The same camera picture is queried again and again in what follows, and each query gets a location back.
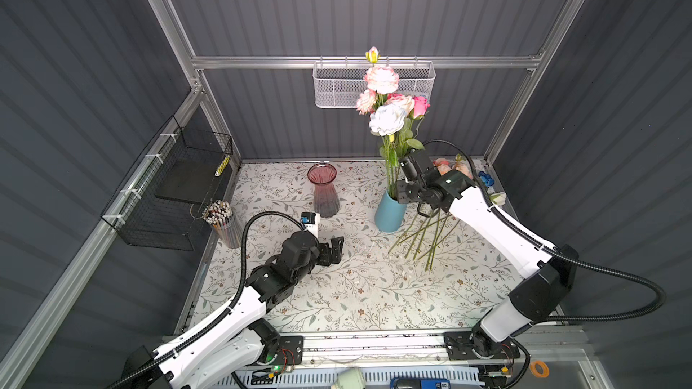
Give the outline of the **cream peach rose stem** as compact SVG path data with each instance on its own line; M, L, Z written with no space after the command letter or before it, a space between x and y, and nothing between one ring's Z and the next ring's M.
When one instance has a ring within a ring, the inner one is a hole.
M410 95L390 94L383 106L385 115L381 121L380 133L387 166L387 192L394 199L396 199L396 182L400 175L398 133L413 108L412 98Z

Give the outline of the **pink peony spray stem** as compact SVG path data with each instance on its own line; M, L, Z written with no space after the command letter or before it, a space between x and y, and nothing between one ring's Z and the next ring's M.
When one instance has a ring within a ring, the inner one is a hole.
M365 57L371 65L365 72L364 81L367 88L359 95L356 110L360 115L371 116L380 106L387 102L387 97L398 89L399 77L390 66L382 66L377 47L366 51Z

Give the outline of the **teal ceramic vase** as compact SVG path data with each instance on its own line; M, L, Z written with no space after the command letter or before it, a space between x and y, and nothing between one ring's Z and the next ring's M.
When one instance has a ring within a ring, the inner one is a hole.
M378 204L374 222L381 232L396 232L402 225L407 211L407 204L399 203L385 192Z

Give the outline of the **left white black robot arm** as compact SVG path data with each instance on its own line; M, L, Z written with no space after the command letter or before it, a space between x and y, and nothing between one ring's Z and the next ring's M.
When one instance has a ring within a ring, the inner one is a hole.
M294 232L278 255L250 272L239 297L174 340L130 356L123 381L111 387L208 388L243 367L272 361L279 334L265 315L315 267L340 264L343 245L343 237L319 242L309 230Z

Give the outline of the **white blue flower stem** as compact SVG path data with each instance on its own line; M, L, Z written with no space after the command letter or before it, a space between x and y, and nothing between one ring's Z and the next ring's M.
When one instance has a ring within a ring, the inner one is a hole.
M399 159L411 149L423 149L423 144L414 137L413 113L403 104L384 104L371 115L369 121L371 132L382 138L381 156L386 163L387 194L393 200L398 199L396 182L401 169Z

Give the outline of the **pink ribbed glass vase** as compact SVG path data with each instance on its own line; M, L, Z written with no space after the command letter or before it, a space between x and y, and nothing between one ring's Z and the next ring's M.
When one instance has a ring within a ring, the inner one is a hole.
M323 218L331 218L340 210L340 200L333 183L336 168L329 163L315 164L308 170L307 178L314 186L314 211Z

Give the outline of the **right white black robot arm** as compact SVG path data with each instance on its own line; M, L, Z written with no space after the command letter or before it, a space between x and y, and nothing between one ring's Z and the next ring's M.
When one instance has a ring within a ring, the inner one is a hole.
M442 174L426 151L411 149L398 160L404 177L398 197L443 211L466 223L495 247L522 277L499 305L471 329L467 344L479 358L492 358L502 345L531 326L545 322L571 291L576 267L560 250L533 234L489 198L475 171Z

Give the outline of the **hot pink rose stem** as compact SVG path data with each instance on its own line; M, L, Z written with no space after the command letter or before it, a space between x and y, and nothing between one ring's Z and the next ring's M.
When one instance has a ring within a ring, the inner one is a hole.
M403 128L398 133L398 158L403 158L411 149L421 149L423 144L418 140L421 123L425 120L431 104L426 97L418 95L412 98L413 108L405 118Z

